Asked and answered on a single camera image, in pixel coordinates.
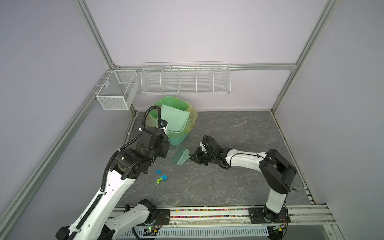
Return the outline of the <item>mint green hand brush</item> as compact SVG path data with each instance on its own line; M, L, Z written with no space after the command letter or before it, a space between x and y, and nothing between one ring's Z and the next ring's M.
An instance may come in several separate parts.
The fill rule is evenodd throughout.
M186 148L179 149L174 153L171 159L171 163L177 166L181 166L189 159L190 159L190 150Z

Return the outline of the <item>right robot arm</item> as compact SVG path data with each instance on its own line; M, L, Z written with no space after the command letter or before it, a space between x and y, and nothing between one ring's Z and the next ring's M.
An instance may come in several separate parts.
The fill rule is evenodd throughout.
M267 202L263 208L249 210L252 223L291 222L288 208L285 206L288 193L294 191L293 181L297 169L279 151L252 153L233 148L222 148L214 138L203 136L195 153L187 157L199 165L213 163L228 170L242 167L261 172L270 187Z

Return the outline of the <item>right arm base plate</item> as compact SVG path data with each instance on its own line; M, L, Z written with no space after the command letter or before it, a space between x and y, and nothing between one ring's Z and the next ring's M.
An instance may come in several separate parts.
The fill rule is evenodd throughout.
M277 214L266 207L249 208L248 211L252 224L289 224L291 222L286 207L282 207L281 211Z

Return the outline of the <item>mint green dustpan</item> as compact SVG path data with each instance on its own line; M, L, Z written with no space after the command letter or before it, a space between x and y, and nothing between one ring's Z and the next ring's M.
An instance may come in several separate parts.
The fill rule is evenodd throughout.
M167 105L162 105L161 119L168 122L166 134L179 133L184 130L187 120L190 116L189 112L182 111Z

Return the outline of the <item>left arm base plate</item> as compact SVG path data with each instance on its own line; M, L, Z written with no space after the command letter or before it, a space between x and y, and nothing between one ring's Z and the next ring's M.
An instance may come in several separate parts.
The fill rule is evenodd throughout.
M157 209L156 212L150 213L149 218L138 226L168 226L171 220L170 209Z

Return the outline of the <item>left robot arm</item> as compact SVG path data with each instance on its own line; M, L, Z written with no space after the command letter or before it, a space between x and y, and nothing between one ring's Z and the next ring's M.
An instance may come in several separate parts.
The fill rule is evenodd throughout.
M156 159L165 158L169 151L168 123L161 118L161 107L151 106L143 119L152 110L158 111L157 126L146 127L146 123L142 122L139 134L113 153L103 172L100 189L73 224L58 230L56 239L116 240L137 225L155 222L157 207L147 199L140 201L132 210L110 219L123 194L140 174L147 174Z

